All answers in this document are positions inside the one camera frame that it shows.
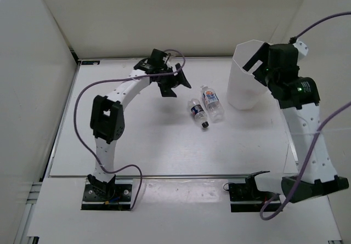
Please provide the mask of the black cap small bottle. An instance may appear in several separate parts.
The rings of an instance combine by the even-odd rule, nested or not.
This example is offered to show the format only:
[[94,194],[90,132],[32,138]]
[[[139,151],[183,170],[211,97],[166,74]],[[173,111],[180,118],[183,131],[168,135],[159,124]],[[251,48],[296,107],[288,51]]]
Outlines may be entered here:
[[188,101],[188,109],[195,123],[203,129],[209,127],[208,117],[198,99]]

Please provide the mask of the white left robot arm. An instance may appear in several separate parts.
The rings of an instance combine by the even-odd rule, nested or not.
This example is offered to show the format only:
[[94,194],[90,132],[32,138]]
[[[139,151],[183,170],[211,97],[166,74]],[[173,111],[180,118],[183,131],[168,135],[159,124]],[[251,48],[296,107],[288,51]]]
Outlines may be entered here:
[[167,58],[143,59],[116,89],[94,98],[90,127],[95,138],[95,170],[88,175],[88,181],[102,200],[109,201],[117,195],[114,158],[117,140],[125,129],[124,110],[153,82],[157,83],[163,97],[176,97],[172,89],[179,85],[190,88],[183,67],[180,63],[172,67]]

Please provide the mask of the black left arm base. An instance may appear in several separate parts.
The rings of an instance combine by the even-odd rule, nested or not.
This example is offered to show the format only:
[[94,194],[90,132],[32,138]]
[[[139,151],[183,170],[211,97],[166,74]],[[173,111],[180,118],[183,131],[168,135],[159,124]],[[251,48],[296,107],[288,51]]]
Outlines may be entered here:
[[84,211],[130,211],[132,203],[133,180],[116,179],[100,181],[89,174],[82,195],[81,210]]

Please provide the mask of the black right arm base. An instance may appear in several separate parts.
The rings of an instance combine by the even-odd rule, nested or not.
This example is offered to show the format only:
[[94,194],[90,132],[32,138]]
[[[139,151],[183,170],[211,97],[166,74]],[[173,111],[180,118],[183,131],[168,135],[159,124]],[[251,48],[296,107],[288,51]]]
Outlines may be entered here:
[[259,213],[269,199],[266,212],[275,212],[281,205],[283,173],[259,171],[250,174],[235,174],[228,178],[223,189],[229,193],[233,213]]

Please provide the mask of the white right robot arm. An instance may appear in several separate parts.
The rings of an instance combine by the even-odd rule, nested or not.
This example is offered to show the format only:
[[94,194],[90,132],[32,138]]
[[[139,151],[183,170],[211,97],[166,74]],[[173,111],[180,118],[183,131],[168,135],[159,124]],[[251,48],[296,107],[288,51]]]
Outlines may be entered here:
[[337,174],[321,132],[320,96],[315,81],[299,75],[298,58],[306,47],[264,42],[243,66],[278,101],[295,146],[298,175],[283,175],[281,193],[290,203],[349,188]]

